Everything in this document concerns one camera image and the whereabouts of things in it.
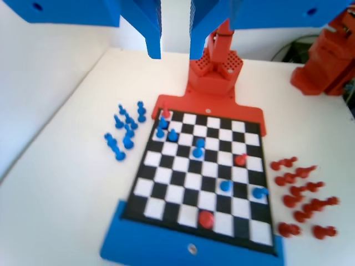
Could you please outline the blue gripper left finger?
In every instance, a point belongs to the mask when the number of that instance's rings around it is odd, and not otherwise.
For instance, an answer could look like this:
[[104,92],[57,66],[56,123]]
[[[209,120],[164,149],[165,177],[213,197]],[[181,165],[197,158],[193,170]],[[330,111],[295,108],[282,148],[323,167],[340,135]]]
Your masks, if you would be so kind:
[[28,23],[119,27],[123,17],[145,38],[149,57],[161,58],[160,1],[13,0],[5,4]]

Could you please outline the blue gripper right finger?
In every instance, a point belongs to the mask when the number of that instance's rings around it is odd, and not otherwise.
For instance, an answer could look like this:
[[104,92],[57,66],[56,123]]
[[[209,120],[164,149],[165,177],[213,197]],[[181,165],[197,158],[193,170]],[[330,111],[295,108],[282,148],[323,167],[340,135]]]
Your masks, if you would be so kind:
[[322,27],[351,1],[191,1],[190,59],[202,57],[205,39],[225,20],[230,29]]

